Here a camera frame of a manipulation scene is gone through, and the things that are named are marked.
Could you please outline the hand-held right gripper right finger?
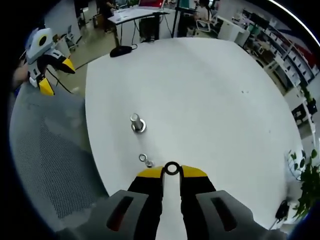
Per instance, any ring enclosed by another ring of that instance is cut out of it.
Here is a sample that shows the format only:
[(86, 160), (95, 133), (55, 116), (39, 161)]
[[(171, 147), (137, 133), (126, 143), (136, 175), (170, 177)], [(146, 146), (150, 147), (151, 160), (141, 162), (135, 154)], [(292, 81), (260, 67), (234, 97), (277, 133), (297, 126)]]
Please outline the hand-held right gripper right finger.
[(285, 240), (277, 229), (258, 224), (252, 211), (224, 190), (216, 190), (207, 174), (182, 165), (181, 213), (189, 240)]

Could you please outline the person's left hand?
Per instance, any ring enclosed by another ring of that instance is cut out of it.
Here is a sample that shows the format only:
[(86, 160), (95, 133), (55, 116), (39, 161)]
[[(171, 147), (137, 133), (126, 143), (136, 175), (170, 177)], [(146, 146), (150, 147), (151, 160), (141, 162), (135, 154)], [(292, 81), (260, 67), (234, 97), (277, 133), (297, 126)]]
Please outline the person's left hand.
[(23, 66), (18, 67), (12, 77), (12, 87), (16, 89), (19, 87), (23, 82), (28, 81), (28, 65), (25, 64)]

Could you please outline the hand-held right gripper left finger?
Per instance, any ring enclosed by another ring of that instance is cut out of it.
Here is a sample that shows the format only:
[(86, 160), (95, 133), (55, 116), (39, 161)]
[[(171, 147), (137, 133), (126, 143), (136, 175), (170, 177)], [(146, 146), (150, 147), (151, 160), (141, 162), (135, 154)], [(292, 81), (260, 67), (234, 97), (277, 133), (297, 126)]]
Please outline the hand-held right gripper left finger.
[(98, 201), (89, 219), (56, 233), (59, 240), (154, 240), (162, 214), (164, 167), (137, 174), (128, 190)]

